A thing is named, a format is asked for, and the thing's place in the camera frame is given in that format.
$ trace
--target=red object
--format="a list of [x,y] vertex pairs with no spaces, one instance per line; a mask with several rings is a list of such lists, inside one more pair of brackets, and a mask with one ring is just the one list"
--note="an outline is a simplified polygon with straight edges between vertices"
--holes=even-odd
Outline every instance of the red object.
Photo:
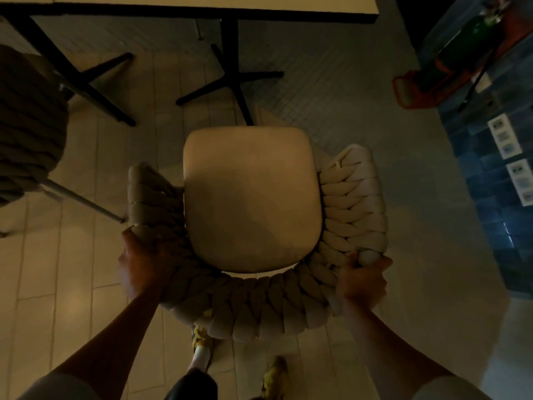
[[[514,5],[510,6],[505,12],[499,25],[505,33],[505,39],[498,48],[495,59],[501,58],[520,40],[533,32],[533,22],[523,19],[517,13]],[[442,101],[455,93],[463,85],[468,83],[472,77],[479,73],[482,68],[481,66],[477,67],[474,71],[464,70],[452,82],[449,82],[449,80],[453,73],[446,70],[448,71],[448,76],[427,93],[422,93],[413,82],[413,75],[417,73],[417,70],[410,70],[403,76],[394,77],[392,80],[392,88],[396,95],[396,101],[398,102],[398,105],[404,109],[426,109],[437,107]],[[404,88],[410,93],[411,101],[405,101],[402,99],[402,94],[400,92],[401,81],[403,82]]]

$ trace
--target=chair seat cushion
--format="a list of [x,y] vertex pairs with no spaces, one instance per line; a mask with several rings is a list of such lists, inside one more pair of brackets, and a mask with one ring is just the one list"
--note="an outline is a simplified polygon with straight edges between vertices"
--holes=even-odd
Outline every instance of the chair seat cushion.
[[298,262],[318,242],[318,178],[300,129],[194,131],[183,172],[187,233],[207,263],[236,273],[270,271]]

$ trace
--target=sneaker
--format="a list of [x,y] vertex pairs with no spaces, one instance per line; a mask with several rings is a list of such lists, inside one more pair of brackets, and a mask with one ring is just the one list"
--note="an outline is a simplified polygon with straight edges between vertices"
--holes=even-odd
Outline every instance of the sneaker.
[[281,356],[277,356],[274,363],[263,376],[263,387],[261,388],[261,398],[266,400],[283,400],[289,388],[289,370],[287,361]]
[[213,338],[209,335],[207,335],[207,330],[203,327],[197,326],[196,324],[192,326],[192,353],[194,354],[196,351],[196,347],[207,347],[210,351],[210,357],[209,357],[209,363],[207,364],[207,369],[211,366],[211,363],[213,361],[213,354],[214,351],[214,345],[213,345]]

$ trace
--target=woven chair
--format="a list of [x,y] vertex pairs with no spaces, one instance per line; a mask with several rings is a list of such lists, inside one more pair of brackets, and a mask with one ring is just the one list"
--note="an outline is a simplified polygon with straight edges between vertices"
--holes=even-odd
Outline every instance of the woven chair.
[[[271,172],[280,168],[286,171]],[[304,179],[303,188],[294,175]],[[235,182],[239,178],[243,183]],[[294,199],[278,199],[279,186]],[[243,195],[250,201],[241,201]],[[317,177],[309,139],[295,128],[195,131],[184,148],[184,188],[141,163],[130,168],[128,199],[132,231],[139,239],[153,244],[162,238],[180,257],[161,305],[179,321],[203,325],[218,339],[273,340],[322,326],[328,316],[342,313],[335,286],[346,256],[358,251],[360,265],[366,266],[387,247],[385,205],[370,151],[350,145]],[[298,201],[303,209],[294,205]],[[257,225],[261,205],[268,213]],[[250,219],[242,219],[243,213]],[[271,226],[269,216],[286,224]],[[257,235],[258,227],[278,234],[257,238],[263,236]],[[287,236],[296,243],[291,245]],[[263,261],[265,255],[271,264]],[[253,274],[286,268],[287,262],[296,265],[272,277],[224,272]]]
[[45,191],[45,186],[124,222],[48,179],[63,156],[67,124],[68,105],[57,84],[35,70],[23,54],[0,45],[0,208],[28,191]]

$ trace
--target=sleeve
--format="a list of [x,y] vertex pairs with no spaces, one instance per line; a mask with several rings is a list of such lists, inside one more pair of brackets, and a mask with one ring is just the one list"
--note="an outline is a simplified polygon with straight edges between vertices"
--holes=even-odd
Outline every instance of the sleeve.
[[49,373],[35,381],[18,400],[101,400],[91,386],[77,377]]
[[441,376],[423,385],[413,400],[490,400],[490,397],[467,380]]

